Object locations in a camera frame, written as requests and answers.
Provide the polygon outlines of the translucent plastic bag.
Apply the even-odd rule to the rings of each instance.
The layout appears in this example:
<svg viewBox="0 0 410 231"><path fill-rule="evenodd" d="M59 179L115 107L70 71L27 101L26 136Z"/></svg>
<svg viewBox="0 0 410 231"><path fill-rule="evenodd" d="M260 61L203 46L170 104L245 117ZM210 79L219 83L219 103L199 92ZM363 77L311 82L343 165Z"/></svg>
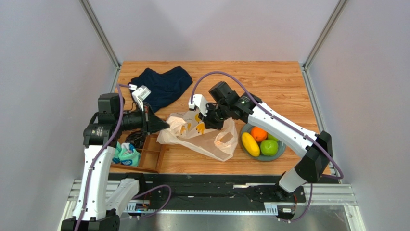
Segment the translucent plastic bag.
<svg viewBox="0 0 410 231"><path fill-rule="evenodd" d="M234 120L226 120L221 130L206 129L198 116L196 111L170 114L166 120L170 128L159 132L157 142L179 144L222 162L232 158L238 144Z"/></svg>

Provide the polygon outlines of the yellow fake lemon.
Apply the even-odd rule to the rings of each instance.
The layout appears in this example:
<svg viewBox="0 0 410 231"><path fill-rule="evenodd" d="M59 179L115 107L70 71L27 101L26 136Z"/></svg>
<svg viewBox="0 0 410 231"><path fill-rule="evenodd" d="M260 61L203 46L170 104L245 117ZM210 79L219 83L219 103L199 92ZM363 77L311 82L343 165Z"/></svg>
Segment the yellow fake lemon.
<svg viewBox="0 0 410 231"><path fill-rule="evenodd" d="M244 132L241 135L241 141L242 141L244 149L251 156L253 156L253 157L259 157L260 156L260 147L259 147L256 140L253 138L253 136L250 133Z"/></svg>

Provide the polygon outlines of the orange fake fruit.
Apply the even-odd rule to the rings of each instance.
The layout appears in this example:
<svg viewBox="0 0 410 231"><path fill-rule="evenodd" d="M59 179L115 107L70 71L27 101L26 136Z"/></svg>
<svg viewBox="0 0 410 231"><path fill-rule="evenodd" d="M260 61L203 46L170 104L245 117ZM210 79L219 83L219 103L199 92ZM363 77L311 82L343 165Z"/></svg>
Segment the orange fake fruit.
<svg viewBox="0 0 410 231"><path fill-rule="evenodd" d="M253 127L251 129L250 134L256 142L262 142L268 137L268 133L265 130L258 127Z"/></svg>

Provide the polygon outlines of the green fake pear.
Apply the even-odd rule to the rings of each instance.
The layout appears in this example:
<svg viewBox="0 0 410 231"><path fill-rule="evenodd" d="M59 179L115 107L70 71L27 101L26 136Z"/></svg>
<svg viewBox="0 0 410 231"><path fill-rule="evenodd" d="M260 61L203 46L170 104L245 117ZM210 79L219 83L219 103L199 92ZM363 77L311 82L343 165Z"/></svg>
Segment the green fake pear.
<svg viewBox="0 0 410 231"><path fill-rule="evenodd" d="M273 136L273 135L271 135L271 134L269 134L269 133L268 133L268 135L267 135L267 140L279 141L278 138L276 138L275 136Z"/></svg>

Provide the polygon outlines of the green fake apple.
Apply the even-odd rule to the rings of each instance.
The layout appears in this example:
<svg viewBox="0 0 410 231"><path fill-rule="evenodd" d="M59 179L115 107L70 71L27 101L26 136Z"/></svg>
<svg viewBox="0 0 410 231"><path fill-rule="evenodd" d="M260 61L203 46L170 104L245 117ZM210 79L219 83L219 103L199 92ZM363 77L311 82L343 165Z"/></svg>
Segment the green fake apple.
<svg viewBox="0 0 410 231"><path fill-rule="evenodd" d="M261 154L264 156L275 156L278 152L279 144L277 141L264 140L260 143Z"/></svg>

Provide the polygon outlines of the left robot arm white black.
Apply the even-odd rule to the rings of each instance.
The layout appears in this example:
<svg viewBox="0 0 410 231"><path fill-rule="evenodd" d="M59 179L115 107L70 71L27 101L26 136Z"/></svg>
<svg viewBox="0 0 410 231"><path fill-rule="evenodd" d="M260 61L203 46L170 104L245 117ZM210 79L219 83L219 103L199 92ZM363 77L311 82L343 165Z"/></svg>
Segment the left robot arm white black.
<svg viewBox="0 0 410 231"><path fill-rule="evenodd" d="M79 196L71 218L61 223L63 231L119 230L122 213L145 185L142 174L123 178L114 193L106 195L110 166L122 132L138 129L152 134L169 128L149 104L124 111L124 103L119 93L106 93L98 98L98 111L83 132L85 161Z"/></svg>

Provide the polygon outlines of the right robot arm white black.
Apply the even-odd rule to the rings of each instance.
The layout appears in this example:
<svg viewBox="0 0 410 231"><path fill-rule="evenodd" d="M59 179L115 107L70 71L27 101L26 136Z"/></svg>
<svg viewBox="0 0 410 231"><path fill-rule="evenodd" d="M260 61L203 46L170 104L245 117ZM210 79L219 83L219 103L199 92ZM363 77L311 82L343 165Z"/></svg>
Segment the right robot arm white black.
<svg viewBox="0 0 410 231"><path fill-rule="evenodd" d="M276 113L260 98L249 92L239 96L229 85L221 81L209 90L214 102L209 103L200 94L192 94L188 107L198 109L206 129L218 129L229 118L241 120L261 128L291 148L301 160L280 178L280 191L292 193L304 183L316 183L333 155L332 137L322 131L305 129Z"/></svg>

